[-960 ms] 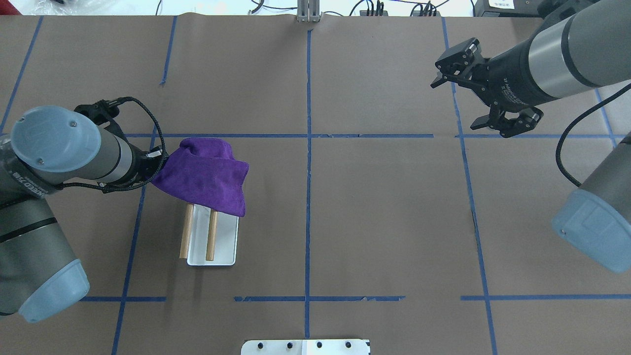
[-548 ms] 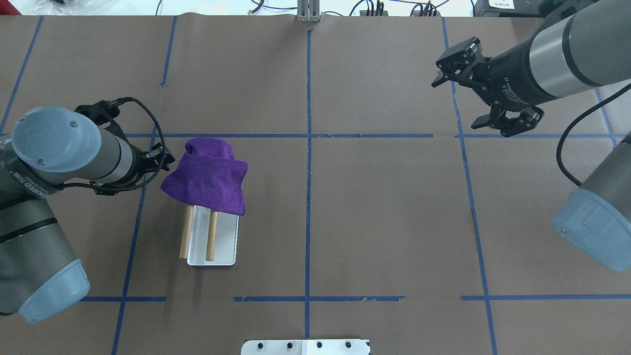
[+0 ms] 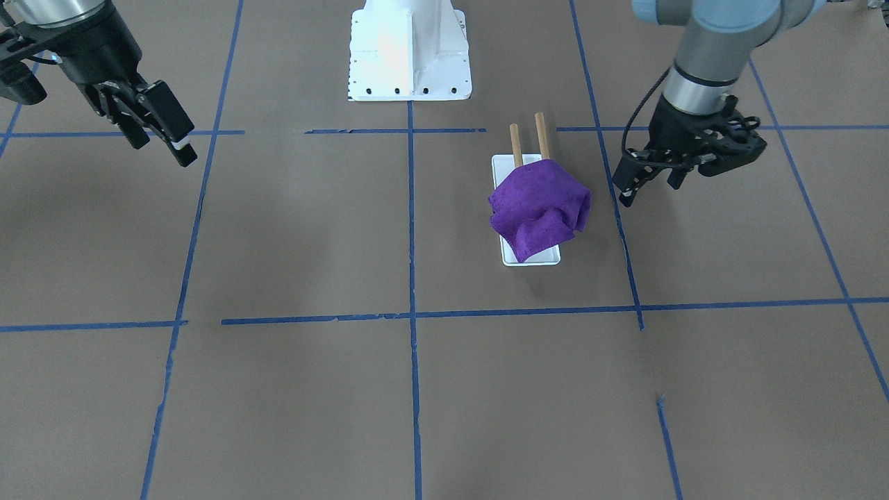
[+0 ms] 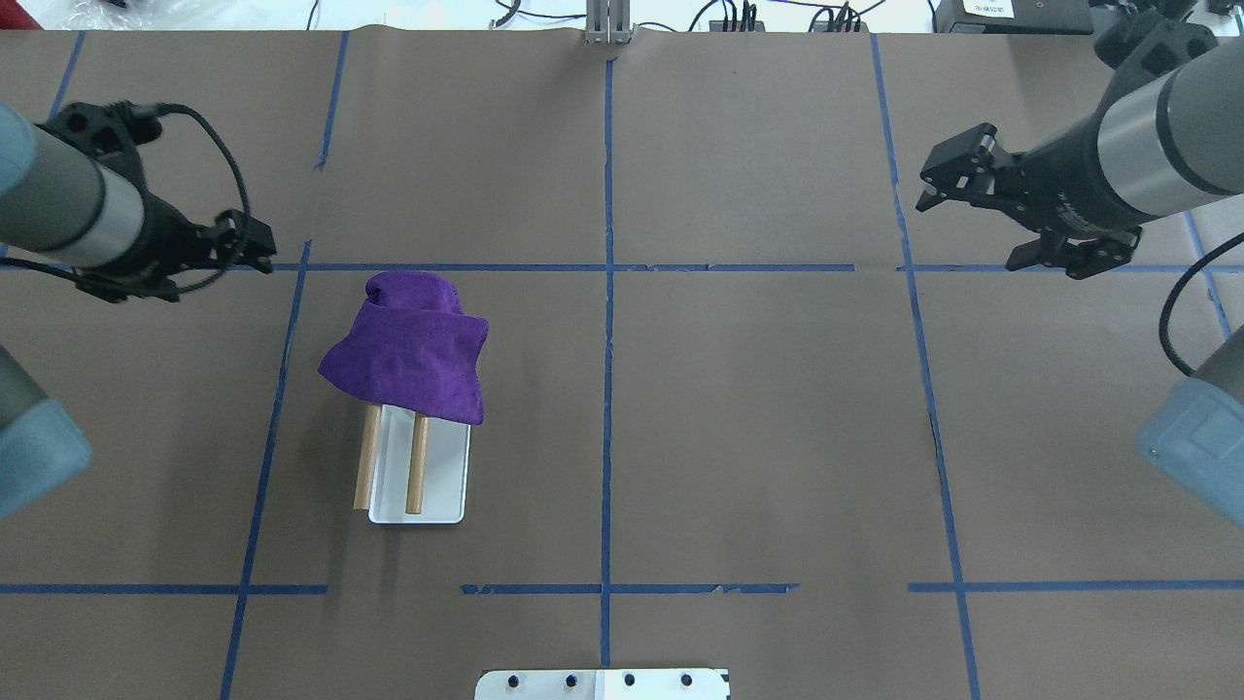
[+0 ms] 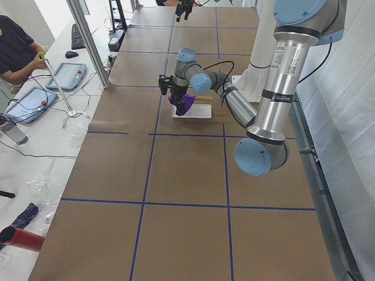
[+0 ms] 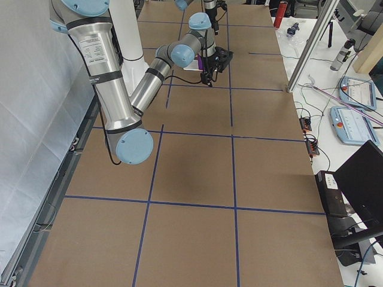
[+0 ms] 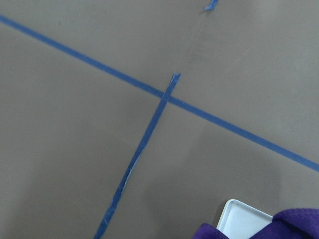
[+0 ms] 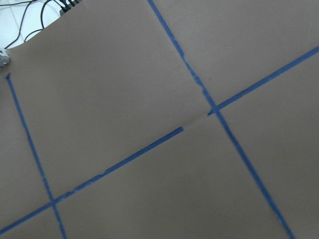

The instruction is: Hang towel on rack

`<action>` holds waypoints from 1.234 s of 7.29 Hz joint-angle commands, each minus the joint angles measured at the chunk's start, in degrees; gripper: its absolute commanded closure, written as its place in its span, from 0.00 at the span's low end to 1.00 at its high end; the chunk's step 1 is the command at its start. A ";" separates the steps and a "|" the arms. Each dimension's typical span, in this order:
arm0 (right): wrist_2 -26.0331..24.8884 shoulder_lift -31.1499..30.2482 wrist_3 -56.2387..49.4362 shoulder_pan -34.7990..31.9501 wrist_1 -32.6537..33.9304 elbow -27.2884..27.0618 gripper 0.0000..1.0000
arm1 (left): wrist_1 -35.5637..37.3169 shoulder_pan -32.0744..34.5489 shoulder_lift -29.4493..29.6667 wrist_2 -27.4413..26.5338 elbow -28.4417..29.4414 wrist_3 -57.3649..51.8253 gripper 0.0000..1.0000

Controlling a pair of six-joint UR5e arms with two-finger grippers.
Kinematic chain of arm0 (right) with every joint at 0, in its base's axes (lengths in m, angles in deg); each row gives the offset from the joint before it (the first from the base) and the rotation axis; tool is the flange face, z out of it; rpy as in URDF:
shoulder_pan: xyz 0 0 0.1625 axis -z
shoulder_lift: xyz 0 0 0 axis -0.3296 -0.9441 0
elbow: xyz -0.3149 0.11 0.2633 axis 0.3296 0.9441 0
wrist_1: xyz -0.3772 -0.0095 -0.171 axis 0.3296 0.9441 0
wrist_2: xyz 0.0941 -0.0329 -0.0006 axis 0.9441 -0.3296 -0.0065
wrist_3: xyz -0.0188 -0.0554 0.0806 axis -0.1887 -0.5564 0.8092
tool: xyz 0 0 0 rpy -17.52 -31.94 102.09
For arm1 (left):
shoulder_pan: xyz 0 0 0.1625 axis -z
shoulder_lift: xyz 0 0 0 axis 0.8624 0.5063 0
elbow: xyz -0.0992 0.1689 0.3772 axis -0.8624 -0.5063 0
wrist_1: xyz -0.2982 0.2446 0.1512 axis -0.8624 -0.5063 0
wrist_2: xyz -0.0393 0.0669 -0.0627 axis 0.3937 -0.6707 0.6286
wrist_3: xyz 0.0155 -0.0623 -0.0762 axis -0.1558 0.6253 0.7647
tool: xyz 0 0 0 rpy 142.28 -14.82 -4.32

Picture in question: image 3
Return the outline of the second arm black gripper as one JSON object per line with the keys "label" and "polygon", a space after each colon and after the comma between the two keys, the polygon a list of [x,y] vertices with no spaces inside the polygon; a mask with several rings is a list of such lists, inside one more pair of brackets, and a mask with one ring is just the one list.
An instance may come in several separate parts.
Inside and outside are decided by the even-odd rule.
{"label": "second arm black gripper", "polygon": [[[42,28],[71,28],[71,37],[53,47],[63,60],[61,69],[93,111],[105,115],[134,149],[149,143],[146,127],[181,167],[197,160],[190,143],[192,120],[166,82],[146,83],[138,73],[142,50],[113,3],[49,3],[42,7]],[[108,89],[99,92],[109,82],[115,95]]]}

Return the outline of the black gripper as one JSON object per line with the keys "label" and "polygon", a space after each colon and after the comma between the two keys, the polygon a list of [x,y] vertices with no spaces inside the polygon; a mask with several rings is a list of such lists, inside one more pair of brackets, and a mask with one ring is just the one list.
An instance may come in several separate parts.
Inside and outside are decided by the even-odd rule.
{"label": "black gripper", "polygon": [[683,162],[683,155],[708,154],[709,146],[698,136],[722,119],[720,112],[706,116],[687,114],[660,96],[649,124],[647,149],[623,151],[613,173],[613,185],[620,191],[619,202],[629,208],[638,190],[663,171],[658,163],[682,163],[670,165],[671,172],[667,177],[667,184],[673,190],[679,190],[692,171],[692,165]]}

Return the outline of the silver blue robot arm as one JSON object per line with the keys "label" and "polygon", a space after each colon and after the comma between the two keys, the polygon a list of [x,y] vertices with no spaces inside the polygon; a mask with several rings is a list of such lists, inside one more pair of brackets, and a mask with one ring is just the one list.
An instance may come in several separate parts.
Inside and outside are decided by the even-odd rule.
{"label": "silver blue robot arm", "polygon": [[638,190],[667,172],[679,189],[694,171],[714,177],[745,167],[767,147],[760,119],[743,116],[733,94],[756,48],[813,18],[822,1],[635,1],[638,19],[685,29],[673,63],[654,85],[660,92],[649,139],[622,147],[613,173],[628,208]]}

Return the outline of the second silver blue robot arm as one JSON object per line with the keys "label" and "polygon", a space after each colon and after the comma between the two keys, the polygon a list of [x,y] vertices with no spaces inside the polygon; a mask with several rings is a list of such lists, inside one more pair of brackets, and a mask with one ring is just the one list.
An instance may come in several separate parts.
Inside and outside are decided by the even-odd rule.
{"label": "second silver blue robot arm", "polygon": [[155,134],[182,167],[197,160],[192,120],[166,82],[140,75],[142,48],[113,2],[3,1],[2,26],[4,99],[44,101],[47,91],[28,63],[55,65],[134,149]]}

